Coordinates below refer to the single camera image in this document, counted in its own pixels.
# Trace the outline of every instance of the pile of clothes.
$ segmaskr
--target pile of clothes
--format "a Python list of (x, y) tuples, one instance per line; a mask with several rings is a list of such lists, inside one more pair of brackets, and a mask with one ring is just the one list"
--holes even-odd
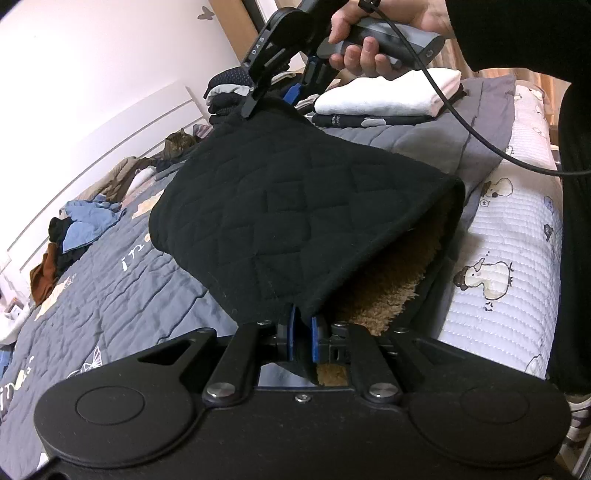
[(109, 203), (103, 194), (98, 194), (92, 202), (67, 202), (62, 212), (67, 216), (51, 219), (47, 252), (30, 272), (31, 294), (36, 306), (51, 294), (62, 274), (88, 247), (119, 221), (125, 209), (121, 209), (121, 203)]
[[(433, 68), (429, 73), (452, 103), (466, 96), (457, 70)], [(361, 77), (329, 90), (314, 103), (310, 119), (317, 127), (332, 128), (418, 125), (445, 109), (423, 72), (411, 71), (395, 80)]]
[(208, 125), (195, 125), (193, 135), (189, 135), (181, 129), (166, 137), (162, 152), (147, 158), (124, 158), (107, 175), (79, 194), (75, 200), (91, 202), (101, 194), (107, 202), (123, 201), (151, 176), (180, 161), (181, 155), (204, 138), (209, 130)]
[(125, 206), (145, 189), (149, 180), (180, 162), (212, 130), (195, 125), (193, 135), (183, 129), (164, 140), (164, 149), (148, 158), (127, 157), (107, 175), (88, 187), (61, 209), (49, 224), (49, 244), (42, 262), (30, 272), (31, 293), (39, 306), (53, 291), (62, 274), (88, 247), (125, 213)]
[[(271, 80), (268, 95), (283, 98), (291, 87), (302, 79), (301, 73), (281, 72)], [(203, 95), (209, 107), (212, 125), (221, 124), (238, 107), (254, 87), (252, 79), (242, 67), (235, 67), (217, 74)]]

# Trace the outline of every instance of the black quilted cloth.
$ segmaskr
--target black quilted cloth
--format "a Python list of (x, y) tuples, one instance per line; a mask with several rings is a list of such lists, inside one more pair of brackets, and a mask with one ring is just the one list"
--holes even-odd
[(307, 319), (447, 194), (455, 229), (459, 179), (265, 100), (199, 144), (153, 208), (150, 236), (238, 324), (277, 321), (290, 303)]

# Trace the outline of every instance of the folded clothes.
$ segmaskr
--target folded clothes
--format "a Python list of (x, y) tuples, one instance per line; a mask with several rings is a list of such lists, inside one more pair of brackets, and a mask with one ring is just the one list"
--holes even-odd
[(217, 85), (209, 90), (209, 93), (205, 99), (205, 103), (207, 106), (210, 106), (213, 102), (213, 99), (221, 93), (237, 93), (238, 95), (245, 97), (250, 93), (250, 91), (251, 88), (249, 86), (237, 85), (235, 83), (224, 83), (223, 85)]
[[(460, 72), (435, 68), (429, 73), (447, 98), (457, 92)], [(321, 115), (437, 116), (442, 106), (424, 73), (413, 70), (395, 80), (357, 78), (320, 95), (314, 110)]]
[(212, 98), (211, 105), (209, 106), (209, 113), (217, 113), (222, 108), (229, 106), (235, 107), (244, 100), (242, 95), (237, 93), (220, 93)]
[(205, 91), (203, 98), (207, 98), (209, 92), (218, 85), (227, 84), (246, 85), (248, 87), (254, 86), (254, 82), (250, 78), (250, 75), (247, 74), (242, 67), (234, 67), (232, 69), (218, 73), (215, 77), (212, 77), (212, 79), (207, 84), (207, 90)]
[[(466, 92), (460, 84), (457, 92), (449, 99), (451, 103), (464, 98)], [(445, 105), (439, 112), (441, 114), (446, 110)], [(407, 115), (407, 116), (367, 116), (367, 115), (319, 115), (312, 116), (311, 122), (317, 127), (326, 128), (357, 128), (357, 127), (381, 127), (383, 125), (418, 125), (425, 122), (431, 122), (435, 117), (430, 115)]]

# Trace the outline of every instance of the folded white towel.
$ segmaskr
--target folded white towel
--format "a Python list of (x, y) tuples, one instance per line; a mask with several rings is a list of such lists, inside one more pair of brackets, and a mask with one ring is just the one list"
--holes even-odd
[[(429, 73), (447, 98), (460, 87), (457, 70), (435, 68)], [(320, 95), (314, 110), (321, 115), (437, 116), (442, 106), (425, 74), (413, 70), (395, 80), (357, 78)]]

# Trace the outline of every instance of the round pad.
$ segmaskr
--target round pad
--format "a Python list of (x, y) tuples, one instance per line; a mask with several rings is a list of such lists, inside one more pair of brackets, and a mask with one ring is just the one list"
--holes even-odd
[(144, 405), (144, 396), (131, 388), (102, 387), (82, 395), (76, 411), (91, 423), (117, 425), (139, 415)]
[(462, 409), (484, 423), (513, 423), (527, 414), (527, 399), (518, 392), (475, 388), (460, 398)]
[(43, 395), (34, 421), (47, 453), (122, 468), (156, 458), (189, 428), (199, 410), (170, 367), (135, 363), (129, 371), (106, 365)]
[(481, 361), (437, 367), (409, 414), (439, 451), (470, 465), (507, 468), (557, 449), (570, 423), (560, 392), (538, 378)]

